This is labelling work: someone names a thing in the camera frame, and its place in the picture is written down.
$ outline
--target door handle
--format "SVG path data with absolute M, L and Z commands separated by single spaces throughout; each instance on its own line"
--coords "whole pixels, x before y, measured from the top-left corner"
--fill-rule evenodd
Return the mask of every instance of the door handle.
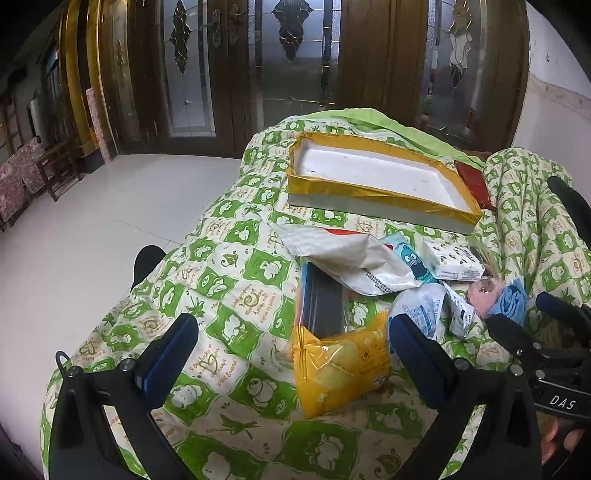
M 207 28 L 212 32 L 213 48 L 219 48 L 222 46 L 222 12 L 219 8 L 213 11 L 213 20 L 208 23 L 204 23 L 199 27 L 199 30 Z
M 229 17 L 228 37 L 229 37 L 230 45 L 234 45 L 235 43 L 238 42 L 238 33 L 239 33 L 240 24 L 242 23 L 242 19 L 246 17 L 246 12 L 240 12 L 240 7 L 237 4 L 233 4 L 230 7 L 228 17 Z

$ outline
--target floor tile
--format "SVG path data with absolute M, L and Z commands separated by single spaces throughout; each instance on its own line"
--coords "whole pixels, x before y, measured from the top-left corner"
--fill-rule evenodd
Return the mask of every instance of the floor tile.
M 0 422 L 39 469 L 41 405 L 55 352 L 72 354 L 127 295 L 142 247 L 168 252 L 183 241 L 236 181 L 238 165 L 121 155 L 57 203 L 48 194 L 35 199 L 0 233 Z

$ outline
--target blanket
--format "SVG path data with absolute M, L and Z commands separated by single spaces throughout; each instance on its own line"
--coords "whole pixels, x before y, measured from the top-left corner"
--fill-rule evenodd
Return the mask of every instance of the blanket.
M 164 407 L 152 414 L 199 479 L 390 477 L 436 415 L 423 404 L 401 365 L 392 369 L 381 390 L 315 419 L 302 415 L 293 370 L 280 354 L 290 338 L 300 267 L 271 226 L 305 223 L 377 238 L 401 232 L 412 244 L 418 235 L 460 243 L 466 239 L 409 223 L 290 206 L 287 151 L 301 131 L 360 135 L 418 148 L 391 129 L 359 129 L 338 112 L 322 119 L 291 117 L 256 134 L 236 184 L 72 356 L 71 363 L 87 372 L 113 368 L 126 357 L 139 357 L 180 313 L 192 314 L 199 322 L 199 341 Z M 454 169 L 451 157 L 438 158 Z M 524 282 L 527 327 L 545 342 L 556 343 L 561 332 L 535 309 L 537 293 L 548 291 L 574 304 L 591 299 L 591 253 L 545 183 L 549 175 L 570 179 L 558 164 L 519 148 L 493 155 L 483 173 L 498 212 L 484 211 L 476 234 L 498 256 L 506 281 Z M 453 287 L 463 294 L 467 285 Z M 350 321 L 365 325 L 392 299 L 359 299 L 350 306 Z M 452 358 L 462 356 L 479 368 L 505 369 L 510 361 L 478 318 L 466 340 L 447 333 L 441 343 Z M 41 421 L 46 477 L 60 387 L 56 370 Z M 145 476 L 116 412 L 106 411 L 128 466 Z M 445 476 L 460 468 L 482 412 L 474 410 Z

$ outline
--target chip bag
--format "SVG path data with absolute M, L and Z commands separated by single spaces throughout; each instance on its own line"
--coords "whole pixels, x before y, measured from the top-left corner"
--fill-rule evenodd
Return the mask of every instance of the chip bag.
M 387 313 L 369 326 L 322 340 L 292 330 L 295 387 L 304 415 L 316 417 L 380 387 L 388 377 Z

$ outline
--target white plastic bag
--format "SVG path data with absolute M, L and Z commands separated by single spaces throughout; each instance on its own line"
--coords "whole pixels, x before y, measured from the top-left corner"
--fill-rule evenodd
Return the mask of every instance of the white plastic bag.
M 445 295 L 446 289 L 439 283 L 425 283 L 419 288 L 405 290 L 394 299 L 388 318 L 406 313 L 425 337 L 438 340 L 437 334 L 443 331 L 438 332 L 437 327 Z
M 449 294 L 449 303 L 452 307 L 452 322 L 449 325 L 449 330 L 458 338 L 466 338 L 470 324 L 476 315 L 474 307 L 460 297 L 447 283 L 441 283 Z
M 410 267 L 367 233 L 312 225 L 274 225 L 295 257 L 308 259 L 361 295 L 384 295 L 418 287 Z

